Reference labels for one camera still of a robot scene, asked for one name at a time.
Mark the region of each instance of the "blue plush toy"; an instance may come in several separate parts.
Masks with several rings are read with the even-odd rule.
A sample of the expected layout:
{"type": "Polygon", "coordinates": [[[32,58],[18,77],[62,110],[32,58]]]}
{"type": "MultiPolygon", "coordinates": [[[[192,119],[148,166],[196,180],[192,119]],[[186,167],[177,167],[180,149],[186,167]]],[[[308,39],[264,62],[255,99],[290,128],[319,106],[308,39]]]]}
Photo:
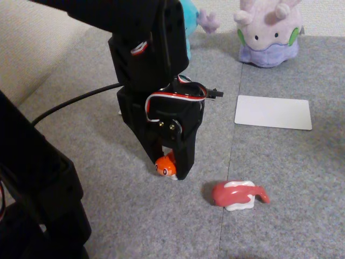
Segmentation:
{"type": "Polygon", "coordinates": [[[206,11],[203,9],[200,9],[199,12],[191,0],[180,0],[180,2],[182,4],[184,14],[185,36],[187,39],[187,55],[190,59],[191,53],[188,38],[193,32],[195,32],[198,25],[200,25],[208,34],[215,32],[220,25],[216,21],[216,15],[214,13],[210,13],[210,15],[208,16],[206,11]]]}

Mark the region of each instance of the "white paper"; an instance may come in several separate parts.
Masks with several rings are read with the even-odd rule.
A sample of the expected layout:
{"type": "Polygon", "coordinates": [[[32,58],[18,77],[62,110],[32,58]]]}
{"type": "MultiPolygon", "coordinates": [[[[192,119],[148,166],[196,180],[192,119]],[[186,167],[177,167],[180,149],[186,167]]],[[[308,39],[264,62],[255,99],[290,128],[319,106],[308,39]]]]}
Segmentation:
{"type": "Polygon", "coordinates": [[[311,112],[307,100],[239,96],[236,124],[312,130],[311,112]]]}

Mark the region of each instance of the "red white black wire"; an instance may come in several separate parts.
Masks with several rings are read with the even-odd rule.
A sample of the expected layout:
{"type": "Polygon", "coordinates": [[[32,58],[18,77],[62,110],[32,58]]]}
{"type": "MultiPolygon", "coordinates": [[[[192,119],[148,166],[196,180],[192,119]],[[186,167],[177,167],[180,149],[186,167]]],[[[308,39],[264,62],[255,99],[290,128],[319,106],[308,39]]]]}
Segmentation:
{"type": "MultiPolygon", "coordinates": [[[[185,77],[186,79],[178,76],[178,81],[182,84],[188,84],[191,81],[188,81],[188,77],[185,77]]],[[[207,89],[201,85],[198,84],[198,87],[202,90],[203,95],[202,96],[191,96],[188,94],[179,94],[179,93],[168,93],[168,92],[154,92],[153,94],[151,94],[145,102],[145,111],[146,111],[146,118],[148,121],[150,122],[159,122],[159,119],[150,119],[148,117],[148,113],[150,111],[150,101],[152,98],[154,97],[163,97],[163,98],[170,98],[170,99],[177,99],[177,100],[184,100],[184,101],[203,101],[207,98],[207,89]]]]}

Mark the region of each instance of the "purple plush toy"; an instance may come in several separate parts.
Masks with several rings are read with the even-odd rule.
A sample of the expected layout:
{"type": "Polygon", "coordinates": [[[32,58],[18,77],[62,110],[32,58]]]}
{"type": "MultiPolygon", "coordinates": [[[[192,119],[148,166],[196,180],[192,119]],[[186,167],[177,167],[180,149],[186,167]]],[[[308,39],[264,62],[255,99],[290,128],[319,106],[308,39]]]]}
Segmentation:
{"type": "Polygon", "coordinates": [[[301,0],[240,0],[234,15],[241,40],[239,59],[260,67],[275,67],[295,58],[302,15],[301,0]]]}
{"type": "Polygon", "coordinates": [[[200,9],[200,12],[192,2],[192,0],[180,0],[183,7],[185,36],[187,38],[187,55],[191,58],[190,43],[188,37],[195,32],[198,25],[208,34],[216,32],[220,24],[216,20],[216,15],[210,13],[207,15],[206,11],[200,9]]]}

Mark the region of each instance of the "orange fish toy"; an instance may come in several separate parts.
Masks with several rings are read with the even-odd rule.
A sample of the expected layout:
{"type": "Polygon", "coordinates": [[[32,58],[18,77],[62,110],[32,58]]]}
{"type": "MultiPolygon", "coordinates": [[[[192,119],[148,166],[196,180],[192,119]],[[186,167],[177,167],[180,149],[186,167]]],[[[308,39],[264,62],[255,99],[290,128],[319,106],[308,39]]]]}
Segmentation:
{"type": "Polygon", "coordinates": [[[171,151],[168,155],[157,159],[155,168],[160,175],[167,176],[172,180],[178,180],[175,163],[174,153],[171,151]]]}

